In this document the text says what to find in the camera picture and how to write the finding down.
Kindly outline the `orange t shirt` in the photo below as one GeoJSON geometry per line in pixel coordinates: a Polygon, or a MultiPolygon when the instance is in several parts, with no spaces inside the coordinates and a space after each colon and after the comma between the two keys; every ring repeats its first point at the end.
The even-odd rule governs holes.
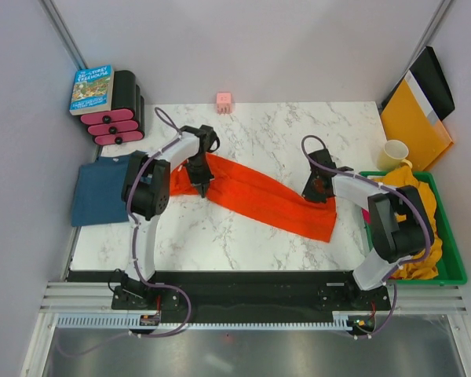
{"type": "Polygon", "coordinates": [[[255,221],[312,240],[330,242],[336,203],[312,203],[277,180],[220,156],[209,154],[214,175],[206,198],[255,221]]]}

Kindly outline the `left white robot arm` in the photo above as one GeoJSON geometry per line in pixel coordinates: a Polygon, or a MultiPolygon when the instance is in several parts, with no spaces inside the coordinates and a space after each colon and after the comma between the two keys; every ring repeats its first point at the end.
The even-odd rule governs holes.
{"type": "Polygon", "coordinates": [[[154,305],[156,289],[144,281],[155,275],[155,236],[160,216],[170,201],[170,178],[174,169],[187,172],[187,186],[206,197],[214,176],[206,155],[215,152],[219,137],[211,126],[183,126],[176,137],[149,155],[130,155],[122,186],[122,201],[132,227],[130,257],[125,274],[140,281],[130,289],[130,301],[140,309],[154,305]]]}

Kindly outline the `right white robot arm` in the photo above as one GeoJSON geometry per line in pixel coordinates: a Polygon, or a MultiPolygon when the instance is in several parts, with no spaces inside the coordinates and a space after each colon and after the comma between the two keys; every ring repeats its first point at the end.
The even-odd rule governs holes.
{"type": "Polygon", "coordinates": [[[349,307],[362,309],[372,299],[371,290],[382,286],[398,268],[419,253],[429,255],[434,234],[421,196],[411,185],[394,188],[348,167],[337,167],[327,148],[305,157],[311,167],[307,199],[346,199],[369,214],[371,250],[352,271],[355,283],[343,291],[349,307]]]}

